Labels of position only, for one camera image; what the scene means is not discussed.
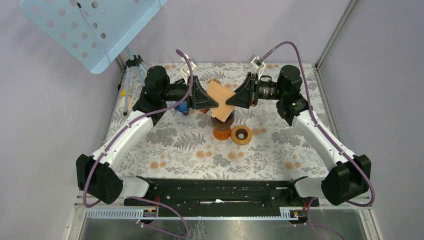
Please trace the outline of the orange coffee filter box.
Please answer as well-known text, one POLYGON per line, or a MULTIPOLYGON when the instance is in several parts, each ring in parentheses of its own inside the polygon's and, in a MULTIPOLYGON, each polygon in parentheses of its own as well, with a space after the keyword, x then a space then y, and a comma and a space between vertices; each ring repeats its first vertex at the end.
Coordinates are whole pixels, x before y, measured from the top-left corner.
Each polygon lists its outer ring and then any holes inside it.
POLYGON ((221 81, 220 81, 218 78, 216 78, 216 77, 211 77, 210 79, 208 79, 208 80, 206 81, 206 83, 207 83, 207 84, 210 84, 210 83, 212 83, 212 82, 217 83, 217 84, 219 84, 219 85, 221 85, 221 84, 222 84, 222 83, 221 83, 221 81))

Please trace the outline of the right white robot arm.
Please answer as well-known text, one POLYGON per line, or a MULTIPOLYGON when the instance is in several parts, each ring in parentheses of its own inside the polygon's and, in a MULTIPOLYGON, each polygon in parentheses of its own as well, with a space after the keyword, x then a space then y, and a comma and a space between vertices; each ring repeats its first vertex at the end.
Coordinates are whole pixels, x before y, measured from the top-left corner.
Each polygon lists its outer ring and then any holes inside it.
POLYGON ((263 81, 256 73, 248 73, 242 85, 226 104, 246 108, 259 100, 275 100, 279 116, 298 131, 323 160, 328 175, 301 177, 287 191, 287 201, 301 205, 308 197, 325 198, 334 206, 349 203, 357 207, 371 206, 376 198, 371 184, 371 161, 344 146, 319 120, 308 99, 301 94, 302 71, 284 65, 277 81, 263 81))

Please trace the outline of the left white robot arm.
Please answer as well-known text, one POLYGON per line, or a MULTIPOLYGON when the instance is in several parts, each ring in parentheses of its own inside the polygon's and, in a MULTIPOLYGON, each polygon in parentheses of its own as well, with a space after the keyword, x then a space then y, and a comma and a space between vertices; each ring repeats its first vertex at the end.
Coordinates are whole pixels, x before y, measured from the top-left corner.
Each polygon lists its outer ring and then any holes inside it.
POLYGON ((82 201, 87 208, 94 206, 88 203, 87 195, 105 204, 132 197, 144 206, 152 204, 155 192, 149 188, 148 180, 117 175, 121 161, 166 111, 182 103, 198 110, 219 106, 192 74, 188 79, 171 83, 166 68, 155 65, 147 70, 144 84, 139 99, 119 130, 94 153, 81 154, 76 160, 77 184, 83 191, 82 201))

